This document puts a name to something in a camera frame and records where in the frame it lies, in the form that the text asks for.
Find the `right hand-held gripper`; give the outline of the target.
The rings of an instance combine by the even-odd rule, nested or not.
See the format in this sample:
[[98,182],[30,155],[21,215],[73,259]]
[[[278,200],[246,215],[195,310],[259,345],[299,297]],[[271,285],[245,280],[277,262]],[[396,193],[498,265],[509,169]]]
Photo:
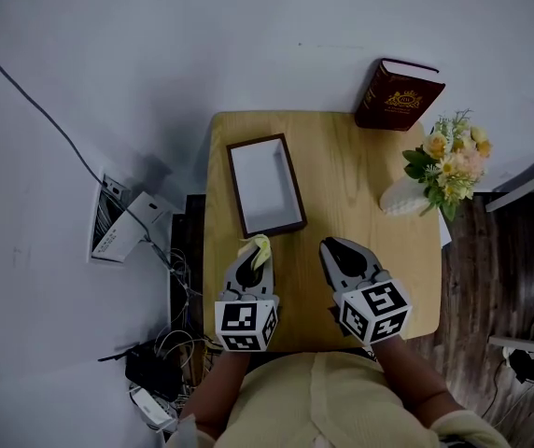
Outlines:
[[[375,279],[382,271],[370,249],[344,238],[327,237],[320,243],[319,256],[334,290],[348,288],[353,277]],[[400,335],[412,312],[409,294],[397,278],[361,282],[352,290],[336,292],[333,299],[339,309],[338,324],[363,345]]]

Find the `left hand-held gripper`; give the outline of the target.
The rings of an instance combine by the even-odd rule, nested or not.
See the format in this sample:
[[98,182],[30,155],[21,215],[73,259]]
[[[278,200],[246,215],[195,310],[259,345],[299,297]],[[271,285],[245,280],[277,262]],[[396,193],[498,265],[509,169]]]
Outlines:
[[254,256],[247,248],[229,266],[215,302],[215,332],[228,352],[265,352],[278,323],[273,255]]

